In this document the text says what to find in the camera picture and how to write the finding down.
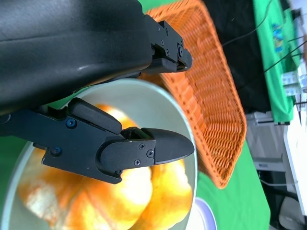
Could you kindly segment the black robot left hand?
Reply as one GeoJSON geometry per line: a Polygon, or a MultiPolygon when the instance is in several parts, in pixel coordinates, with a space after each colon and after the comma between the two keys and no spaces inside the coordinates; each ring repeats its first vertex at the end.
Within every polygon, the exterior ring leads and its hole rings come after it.
{"type": "Polygon", "coordinates": [[[137,0],[3,0],[0,3],[0,134],[33,142],[44,165],[111,184],[125,169],[194,152],[176,132],[129,127],[73,98],[87,86],[142,72],[191,68],[182,37],[137,0]]]}

